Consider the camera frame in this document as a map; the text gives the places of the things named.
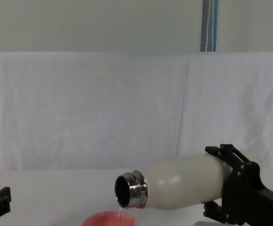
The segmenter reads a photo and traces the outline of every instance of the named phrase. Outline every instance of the threaded bottle opening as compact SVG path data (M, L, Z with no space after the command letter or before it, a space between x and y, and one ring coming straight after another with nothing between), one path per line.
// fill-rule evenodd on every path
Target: threaded bottle opening
M122 208L144 208L148 198L147 182L138 171L124 173L116 179L115 194Z

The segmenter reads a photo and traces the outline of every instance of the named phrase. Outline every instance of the white table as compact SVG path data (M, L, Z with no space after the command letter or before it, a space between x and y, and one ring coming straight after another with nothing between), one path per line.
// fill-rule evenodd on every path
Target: white table
M0 226L80 226L88 216L119 210L114 196L116 177L128 169L58 171L0 171L0 189L10 186L11 212ZM263 171L262 181L273 190L273 169ZM203 206L175 211L125 210L140 226L192 226L203 217Z

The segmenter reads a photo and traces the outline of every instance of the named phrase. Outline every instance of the white bottle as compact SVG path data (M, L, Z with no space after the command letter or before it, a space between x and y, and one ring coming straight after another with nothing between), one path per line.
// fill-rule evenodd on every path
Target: white bottle
M245 153L252 161L252 155ZM231 168L210 154L155 162L144 171L119 176L115 194L123 208L174 210L219 199Z

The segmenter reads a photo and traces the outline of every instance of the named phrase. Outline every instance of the white cloth backdrop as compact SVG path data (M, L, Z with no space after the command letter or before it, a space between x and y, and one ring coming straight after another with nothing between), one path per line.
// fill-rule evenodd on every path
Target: white cloth backdrop
M139 168L220 143L273 166L273 54L0 53L0 169Z

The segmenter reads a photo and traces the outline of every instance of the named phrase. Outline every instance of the pink bowl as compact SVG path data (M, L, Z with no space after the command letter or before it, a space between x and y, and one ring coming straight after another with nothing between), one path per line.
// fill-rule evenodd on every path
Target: pink bowl
M119 217L117 211L106 211L88 217L82 226L139 226L139 224L127 213L122 212Z

